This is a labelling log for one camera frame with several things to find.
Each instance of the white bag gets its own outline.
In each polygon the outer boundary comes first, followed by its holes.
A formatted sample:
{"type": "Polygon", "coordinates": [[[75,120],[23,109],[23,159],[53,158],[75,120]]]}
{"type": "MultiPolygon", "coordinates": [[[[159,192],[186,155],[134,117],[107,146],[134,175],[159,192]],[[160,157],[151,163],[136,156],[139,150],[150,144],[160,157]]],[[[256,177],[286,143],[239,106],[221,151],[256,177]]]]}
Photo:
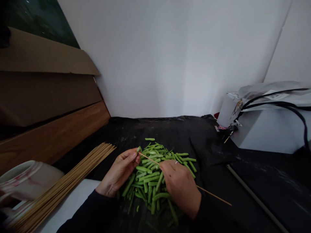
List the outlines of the white bag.
{"type": "MultiPolygon", "coordinates": [[[[290,91],[285,93],[278,93],[266,97],[259,98],[254,102],[250,103],[248,106],[259,103],[268,103],[276,101],[284,101],[295,104],[296,106],[311,106],[311,82],[303,83],[296,81],[281,81],[273,83],[259,83],[249,86],[241,87],[238,91],[239,98],[242,99],[243,105],[245,105],[251,99],[270,94],[278,91],[285,91],[291,89],[309,88],[308,90],[301,91],[290,91]]],[[[264,110],[264,109],[283,109],[282,107],[266,104],[260,105],[253,108],[244,109],[242,112],[254,111],[254,110],[264,110]]]]}

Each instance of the person's right hand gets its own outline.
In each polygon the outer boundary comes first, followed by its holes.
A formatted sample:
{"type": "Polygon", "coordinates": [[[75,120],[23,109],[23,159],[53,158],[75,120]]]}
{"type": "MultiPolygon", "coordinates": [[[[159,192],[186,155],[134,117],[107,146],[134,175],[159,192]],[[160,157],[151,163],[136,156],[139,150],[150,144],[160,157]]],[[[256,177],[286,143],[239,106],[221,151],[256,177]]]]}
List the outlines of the person's right hand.
{"type": "Polygon", "coordinates": [[[161,162],[160,169],[164,174],[167,191],[177,206],[194,220],[200,208],[202,195],[190,171],[175,160],[161,162]]]}

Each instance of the brown cardboard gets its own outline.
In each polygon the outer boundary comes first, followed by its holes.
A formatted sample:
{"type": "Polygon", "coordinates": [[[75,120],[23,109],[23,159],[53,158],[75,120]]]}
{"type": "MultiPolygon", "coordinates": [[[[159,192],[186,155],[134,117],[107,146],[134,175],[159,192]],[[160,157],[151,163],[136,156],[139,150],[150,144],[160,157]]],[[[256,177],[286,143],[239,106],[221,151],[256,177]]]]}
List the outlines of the brown cardboard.
{"type": "Polygon", "coordinates": [[[0,49],[0,71],[100,75],[83,51],[10,28],[10,47],[0,49]]]}
{"type": "Polygon", "coordinates": [[[29,126],[101,101],[92,75],[0,72],[0,123],[29,126]]]}

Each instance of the wooden board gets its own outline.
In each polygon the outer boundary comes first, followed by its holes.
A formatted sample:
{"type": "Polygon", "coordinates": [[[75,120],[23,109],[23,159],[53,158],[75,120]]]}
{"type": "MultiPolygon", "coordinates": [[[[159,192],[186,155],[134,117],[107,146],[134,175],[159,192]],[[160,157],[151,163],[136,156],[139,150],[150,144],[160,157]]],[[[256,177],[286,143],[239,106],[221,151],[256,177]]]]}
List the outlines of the wooden board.
{"type": "Polygon", "coordinates": [[[0,175],[29,160],[53,164],[107,124],[109,118],[106,105],[101,101],[0,142],[0,175]]]}

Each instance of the bundle of bamboo skewers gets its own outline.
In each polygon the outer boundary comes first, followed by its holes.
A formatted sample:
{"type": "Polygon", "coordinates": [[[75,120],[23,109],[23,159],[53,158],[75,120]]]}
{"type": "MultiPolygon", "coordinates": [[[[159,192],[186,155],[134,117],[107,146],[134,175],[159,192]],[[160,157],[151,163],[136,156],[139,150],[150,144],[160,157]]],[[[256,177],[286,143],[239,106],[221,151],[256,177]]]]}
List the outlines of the bundle of bamboo skewers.
{"type": "Polygon", "coordinates": [[[49,216],[57,205],[112,151],[115,146],[102,143],[95,147],[69,173],[35,200],[33,207],[11,225],[16,233],[30,233],[49,216]]]}

